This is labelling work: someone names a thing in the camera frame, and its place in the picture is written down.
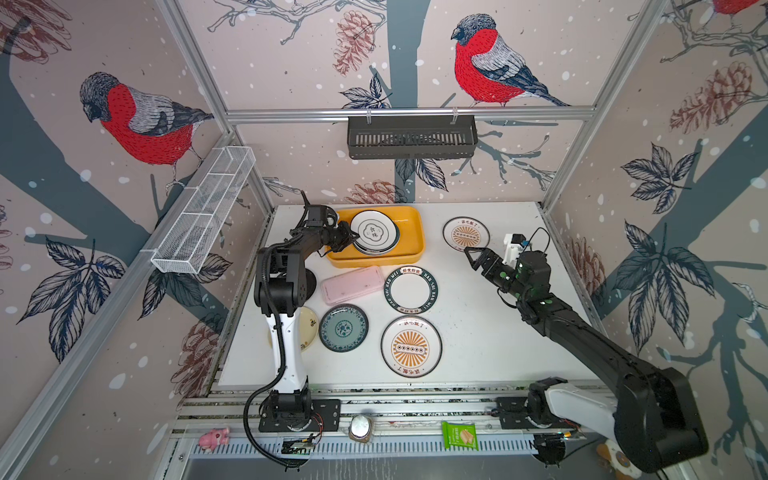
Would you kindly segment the white plate emblem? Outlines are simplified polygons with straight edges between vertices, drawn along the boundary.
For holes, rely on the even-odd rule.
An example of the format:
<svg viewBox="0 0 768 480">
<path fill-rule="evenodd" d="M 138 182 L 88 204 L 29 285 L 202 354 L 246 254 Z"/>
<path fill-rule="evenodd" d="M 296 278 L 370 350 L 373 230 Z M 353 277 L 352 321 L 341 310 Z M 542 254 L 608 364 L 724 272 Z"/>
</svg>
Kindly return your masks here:
<svg viewBox="0 0 768 480">
<path fill-rule="evenodd" d="M 374 244 L 400 239 L 400 232 L 392 219 L 380 211 L 364 210 L 351 220 L 351 229 Z"/>
</svg>

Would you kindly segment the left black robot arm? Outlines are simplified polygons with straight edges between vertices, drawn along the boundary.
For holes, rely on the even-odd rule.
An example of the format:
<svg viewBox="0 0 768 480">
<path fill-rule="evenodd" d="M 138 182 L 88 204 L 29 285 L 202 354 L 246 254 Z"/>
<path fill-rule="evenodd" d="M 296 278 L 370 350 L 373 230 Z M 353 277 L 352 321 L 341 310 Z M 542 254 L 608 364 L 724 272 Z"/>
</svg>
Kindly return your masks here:
<svg viewBox="0 0 768 480">
<path fill-rule="evenodd" d="M 324 248 L 340 252 L 357 240 L 348 222 L 322 225 L 307 221 L 292 236 L 257 255 L 254 302 L 270 328 L 275 378 L 267 384 L 265 418 L 275 423 L 304 426 L 312 421 L 308 374 L 299 342 L 300 310 L 313 294 L 317 281 L 306 259 Z"/>
</svg>

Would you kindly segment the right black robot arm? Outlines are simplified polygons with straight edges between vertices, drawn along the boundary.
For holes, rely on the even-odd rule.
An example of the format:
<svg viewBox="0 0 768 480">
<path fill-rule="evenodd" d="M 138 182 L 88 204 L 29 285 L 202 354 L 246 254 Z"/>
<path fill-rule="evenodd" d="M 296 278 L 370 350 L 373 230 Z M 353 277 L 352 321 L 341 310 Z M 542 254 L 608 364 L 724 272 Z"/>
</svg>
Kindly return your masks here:
<svg viewBox="0 0 768 480">
<path fill-rule="evenodd" d="M 521 319 L 569 351 L 612 392 L 608 400 L 559 377 L 532 383 L 527 416 L 537 426 L 571 421 L 615 442 L 645 473 L 704 455 L 709 449 L 689 381 L 627 352 L 585 322 L 550 290 L 543 251 L 523 251 L 509 264 L 489 248 L 467 247 L 470 266 L 498 293 L 512 295 Z"/>
</svg>

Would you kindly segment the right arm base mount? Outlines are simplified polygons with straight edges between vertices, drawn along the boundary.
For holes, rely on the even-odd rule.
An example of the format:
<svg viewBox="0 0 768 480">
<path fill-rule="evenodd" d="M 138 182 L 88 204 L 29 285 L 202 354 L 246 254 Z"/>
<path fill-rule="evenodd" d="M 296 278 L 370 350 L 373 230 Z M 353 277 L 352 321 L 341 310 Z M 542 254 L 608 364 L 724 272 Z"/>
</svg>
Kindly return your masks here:
<svg viewBox="0 0 768 480">
<path fill-rule="evenodd" d="M 534 420 L 528 411 L 526 397 L 498 397 L 492 416 L 502 430 L 555 429 L 578 431 L 581 426 L 563 419 Z"/>
</svg>

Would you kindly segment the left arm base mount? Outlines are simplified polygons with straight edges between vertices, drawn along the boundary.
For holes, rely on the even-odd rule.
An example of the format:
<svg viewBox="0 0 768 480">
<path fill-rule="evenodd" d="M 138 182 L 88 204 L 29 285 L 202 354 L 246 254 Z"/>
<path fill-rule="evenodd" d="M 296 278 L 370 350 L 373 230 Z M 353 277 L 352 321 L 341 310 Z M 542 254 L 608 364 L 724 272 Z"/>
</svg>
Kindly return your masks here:
<svg viewBox="0 0 768 480">
<path fill-rule="evenodd" d="M 309 405 L 297 408 L 279 405 L 266 400 L 259 414 L 260 433 L 336 432 L 341 417 L 341 401 L 338 399 L 312 400 Z"/>
</svg>

